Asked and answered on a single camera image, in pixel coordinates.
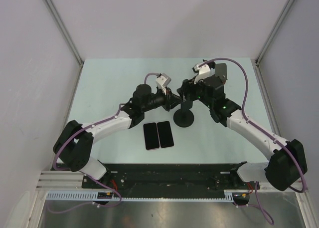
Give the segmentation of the pink phone black screen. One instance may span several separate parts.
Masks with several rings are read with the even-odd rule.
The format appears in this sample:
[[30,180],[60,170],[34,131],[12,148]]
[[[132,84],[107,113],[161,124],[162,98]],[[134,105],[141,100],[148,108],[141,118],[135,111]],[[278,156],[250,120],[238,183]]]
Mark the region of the pink phone black screen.
[[158,149],[160,147],[160,142],[156,123],[144,124],[143,130],[146,150],[150,151]]

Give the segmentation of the white phone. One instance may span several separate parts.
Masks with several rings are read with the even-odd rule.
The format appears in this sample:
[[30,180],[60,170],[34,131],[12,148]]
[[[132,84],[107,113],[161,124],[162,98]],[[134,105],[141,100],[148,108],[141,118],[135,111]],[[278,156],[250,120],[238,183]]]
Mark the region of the white phone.
[[161,148],[169,148],[174,146],[172,130],[169,121],[157,123],[159,143]]

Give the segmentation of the black tripod phone stand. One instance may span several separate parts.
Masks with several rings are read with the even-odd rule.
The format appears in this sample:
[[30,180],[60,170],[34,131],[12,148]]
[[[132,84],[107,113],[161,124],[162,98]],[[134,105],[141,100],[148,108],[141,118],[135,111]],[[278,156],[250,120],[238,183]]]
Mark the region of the black tripod phone stand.
[[203,60],[203,63],[199,66],[199,67],[202,67],[202,66],[205,66],[207,65],[210,69],[214,69],[215,66],[216,66],[216,63],[213,59],[211,60]]

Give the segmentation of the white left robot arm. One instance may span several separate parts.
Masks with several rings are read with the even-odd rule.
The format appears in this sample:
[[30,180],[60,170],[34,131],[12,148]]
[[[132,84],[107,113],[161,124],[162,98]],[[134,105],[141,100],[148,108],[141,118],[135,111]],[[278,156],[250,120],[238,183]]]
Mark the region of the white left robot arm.
[[119,105],[115,115],[88,124],[68,122],[53,146],[54,159],[60,159],[70,171],[82,172],[104,188],[110,182],[110,175],[106,167],[91,156],[93,145],[113,133],[137,126],[148,111],[159,107],[170,111],[180,103],[181,97],[169,88],[158,88],[152,93],[149,85],[140,84],[128,102]]

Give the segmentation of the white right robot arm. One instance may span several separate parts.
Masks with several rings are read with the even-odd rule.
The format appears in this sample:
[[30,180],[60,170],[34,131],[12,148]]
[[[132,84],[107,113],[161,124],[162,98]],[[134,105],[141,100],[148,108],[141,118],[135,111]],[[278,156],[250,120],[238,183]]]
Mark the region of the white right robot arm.
[[186,101],[202,102],[216,123],[240,134],[266,157],[265,163],[240,164],[230,176],[234,188],[241,189],[248,182],[268,182],[285,191],[301,180],[299,192],[306,190],[304,175],[308,168],[302,143],[296,139],[288,141],[255,123],[245,114],[243,106],[226,97],[220,78],[212,75],[199,81],[185,79],[177,91]]

